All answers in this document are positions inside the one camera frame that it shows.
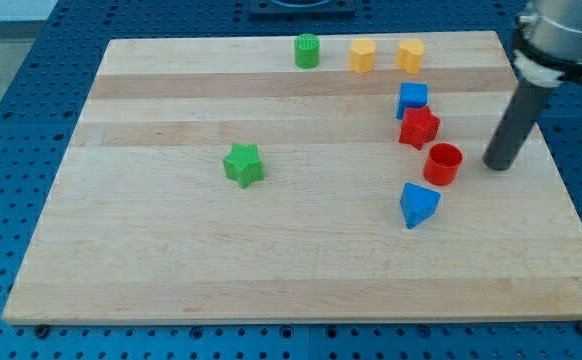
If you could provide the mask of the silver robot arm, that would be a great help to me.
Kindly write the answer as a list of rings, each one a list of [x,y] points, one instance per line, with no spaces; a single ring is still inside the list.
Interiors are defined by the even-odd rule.
[[[530,0],[515,19],[514,65],[531,84],[582,85],[582,0]]]

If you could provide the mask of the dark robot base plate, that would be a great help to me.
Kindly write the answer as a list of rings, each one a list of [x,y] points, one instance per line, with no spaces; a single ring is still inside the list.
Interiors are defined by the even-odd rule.
[[[273,17],[353,16],[356,0],[249,0],[251,19]]]

